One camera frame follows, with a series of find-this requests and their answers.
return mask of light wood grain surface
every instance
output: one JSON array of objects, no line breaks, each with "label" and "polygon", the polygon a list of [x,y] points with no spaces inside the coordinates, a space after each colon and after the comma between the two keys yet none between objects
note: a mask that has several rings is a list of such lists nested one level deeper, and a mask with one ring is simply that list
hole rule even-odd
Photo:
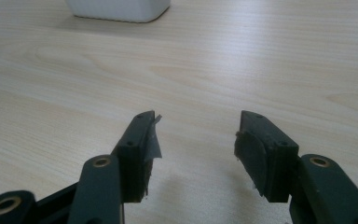
[{"label": "light wood grain surface", "polygon": [[0,0],[0,193],[75,183],[150,109],[163,159],[127,223],[292,223],[233,155],[241,110],[358,186],[358,1],[172,0],[135,24]]}]

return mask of white object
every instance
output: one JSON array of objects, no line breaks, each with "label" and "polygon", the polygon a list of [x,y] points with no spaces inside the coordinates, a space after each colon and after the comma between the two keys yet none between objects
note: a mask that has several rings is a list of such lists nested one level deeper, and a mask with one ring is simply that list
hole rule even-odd
[{"label": "white object", "polygon": [[171,0],[65,0],[75,16],[148,22],[158,18]]}]

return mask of screw hole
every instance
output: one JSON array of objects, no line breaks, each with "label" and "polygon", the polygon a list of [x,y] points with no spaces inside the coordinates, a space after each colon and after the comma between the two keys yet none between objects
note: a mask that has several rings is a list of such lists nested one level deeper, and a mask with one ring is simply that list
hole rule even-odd
[{"label": "screw hole", "polygon": [[320,166],[320,167],[328,167],[330,166],[330,162],[319,157],[312,157],[310,158],[310,162],[312,162],[314,165]]},{"label": "screw hole", "polygon": [[0,201],[0,216],[6,214],[21,204],[19,196],[8,197]]},{"label": "screw hole", "polygon": [[95,167],[104,167],[105,165],[107,165],[109,163],[110,163],[109,158],[99,158],[99,159],[95,160],[92,165]]}]

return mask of wooden table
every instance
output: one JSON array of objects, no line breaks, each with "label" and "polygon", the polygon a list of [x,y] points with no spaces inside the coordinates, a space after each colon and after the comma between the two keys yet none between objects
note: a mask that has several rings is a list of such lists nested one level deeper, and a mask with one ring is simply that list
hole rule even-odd
[{"label": "wooden table", "polygon": [[146,24],[0,1],[0,193],[75,183],[150,109],[163,159],[128,223],[292,223],[233,155],[240,114],[267,116],[358,186],[358,1],[172,0]]}]

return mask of white container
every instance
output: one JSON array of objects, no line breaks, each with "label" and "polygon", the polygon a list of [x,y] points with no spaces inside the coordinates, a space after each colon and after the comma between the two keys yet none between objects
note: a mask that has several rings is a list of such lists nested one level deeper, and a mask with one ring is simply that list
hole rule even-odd
[{"label": "white container", "polygon": [[72,13],[113,21],[148,22],[159,17],[171,0],[65,0]]}]

